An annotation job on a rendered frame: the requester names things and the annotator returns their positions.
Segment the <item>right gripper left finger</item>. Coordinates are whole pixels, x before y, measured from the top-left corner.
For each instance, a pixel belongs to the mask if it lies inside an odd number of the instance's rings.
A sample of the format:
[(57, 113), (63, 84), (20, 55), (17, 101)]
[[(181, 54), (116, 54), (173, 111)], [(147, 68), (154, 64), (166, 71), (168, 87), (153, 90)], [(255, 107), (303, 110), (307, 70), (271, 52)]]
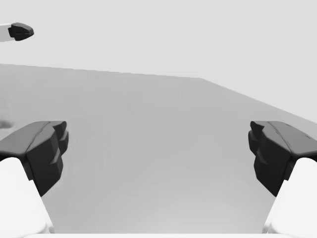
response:
[(66, 127), (37, 121), (16, 129), (0, 120), (0, 235), (54, 233), (42, 196), (61, 177)]

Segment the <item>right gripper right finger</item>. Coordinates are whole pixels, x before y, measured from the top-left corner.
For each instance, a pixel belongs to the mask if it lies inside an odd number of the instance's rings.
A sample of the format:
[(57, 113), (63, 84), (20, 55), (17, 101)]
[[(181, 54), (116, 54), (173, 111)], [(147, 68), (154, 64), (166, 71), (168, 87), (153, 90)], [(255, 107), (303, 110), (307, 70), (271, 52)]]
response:
[(280, 121), (252, 121), (258, 181), (275, 197), (262, 233), (317, 235), (317, 139)]

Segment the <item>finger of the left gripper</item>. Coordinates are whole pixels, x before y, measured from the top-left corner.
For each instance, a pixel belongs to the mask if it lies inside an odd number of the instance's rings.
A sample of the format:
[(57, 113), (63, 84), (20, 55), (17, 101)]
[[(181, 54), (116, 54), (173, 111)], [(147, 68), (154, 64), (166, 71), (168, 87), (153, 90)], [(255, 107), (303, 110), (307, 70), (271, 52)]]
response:
[(0, 42), (23, 41), (34, 35), (32, 27), (23, 23), (0, 24)]

